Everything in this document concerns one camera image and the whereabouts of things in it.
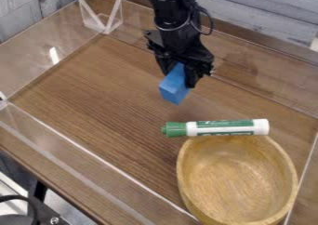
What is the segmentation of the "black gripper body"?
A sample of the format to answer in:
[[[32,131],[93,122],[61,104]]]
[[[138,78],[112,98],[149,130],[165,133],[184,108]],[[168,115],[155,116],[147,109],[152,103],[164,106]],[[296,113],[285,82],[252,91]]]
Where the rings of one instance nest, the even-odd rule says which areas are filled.
[[[144,37],[153,57],[156,50],[168,51],[177,62],[196,66],[203,76],[212,73],[213,55],[203,45],[200,34],[193,29],[169,32],[147,30],[144,31]]]

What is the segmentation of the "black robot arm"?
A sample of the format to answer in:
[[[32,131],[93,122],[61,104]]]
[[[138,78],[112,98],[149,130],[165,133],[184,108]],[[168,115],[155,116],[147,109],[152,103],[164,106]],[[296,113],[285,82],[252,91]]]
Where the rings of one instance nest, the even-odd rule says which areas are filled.
[[[149,0],[155,29],[144,31],[163,74],[177,62],[184,64],[185,87],[193,88],[204,75],[211,75],[213,55],[201,43],[212,33],[208,11],[196,0]]]

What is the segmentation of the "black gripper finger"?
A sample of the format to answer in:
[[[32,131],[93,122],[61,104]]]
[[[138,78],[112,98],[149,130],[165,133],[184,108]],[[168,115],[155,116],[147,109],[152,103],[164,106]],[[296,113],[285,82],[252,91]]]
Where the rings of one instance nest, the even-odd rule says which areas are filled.
[[[185,65],[185,87],[193,88],[201,77],[203,77],[203,74],[200,69],[196,66],[187,64]]]
[[[167,75],[169,71],[173,69],[177,60],[175,59],[171,52],[159,50],[155,51],[155,59],[163,75]]]

